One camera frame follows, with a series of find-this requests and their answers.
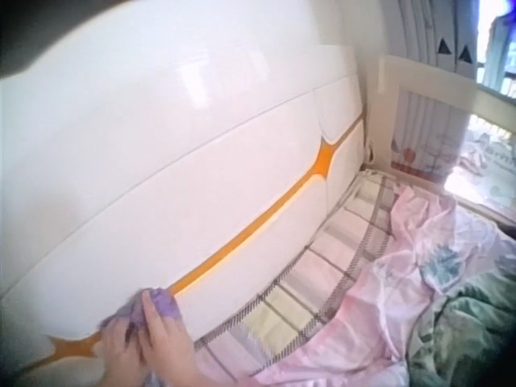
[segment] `orange trim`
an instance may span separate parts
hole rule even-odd
[[[355,122],[344,132],[342,137],[335,144],[328,144],[324,139],[321,139],[321,148],[314,164],[310,169],[294,184],[285,194],[279,198],[270,208],[268,208],[262,215],[256,218],[249,226],[245,227],[235,238],[222,246],[214,255],[202,262],[199,266],[186,274],[184,277],[174,282],[168,287],[171,294],[178,294],[192,285],[199,278],[204,276],[238,246],[245,242],[251,235],[253,235],[260,227],[262,227],[280,208],[282,208],[288,200],[290,200],[297,191],[304,186],[304,184],[313,176],[320,175],[327,178],[330,170],[331,159],[337,148],[343,143],[347,137],[356,129],[358,123],[363,119],[364,114],[361,114]],[[55,352],[49,357],[39,360],[33,364],[20,370],[17,375],[30,372],[38,367],[50,364],[54,361],[64,359],[71,356],[95,357],[93,353],[94,345],[100,340],[100,333],[95,332],[91,336],[81,340],[65,340],[55,337],[49,339],[56,346]]]

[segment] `pink sheet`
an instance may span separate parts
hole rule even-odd
[[[395,243],[363,269],[336,316],[253,382],[408,385],[406,348],[419,315],[435,297],[507,255],[508,238],[494,223],[427,191],[400,189],[391,226]]]

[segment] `human hand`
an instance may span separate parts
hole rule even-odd
[[[99,387],[141,387],[148,374],[135,335],[126,343],[129,320],[114,318],[102,333],[106,371]]]
[[[138,332],[145,361],[152,371],[167,384],[194,387],[203,378],[195,362],[194,342],[180,320],[162,318],[149,292],[142,294],[148,334]]]

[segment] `mattress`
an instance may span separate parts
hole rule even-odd
[[[196,343],[220,382],[252,376],[307,343],[335,315],[361,269],[385,253],[395,180],[359,173],[312,240],[261,293]]]

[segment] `white headboard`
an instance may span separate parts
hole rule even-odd
[[[400,90],[432,98],[450,106],[476,114],[486,121],[516,133],[516,107],[507,97],[478,85],[474,80],[398,56],[383,56],[379,60],[377,89],[370,90],[368,112],[368,146],[372,150],[374,168],[403,178],[427,189],[443,187],[391,167],[394,129]],[[463,198],[463,204],[506,222],[499,214]]]
[[[362,165],[332,2],[203,4],[129,2],[2,82],[2,366],[38,365],[28,384],[95,378],[98,323],[139,288],[176,293],[195,339],[215,328]]]

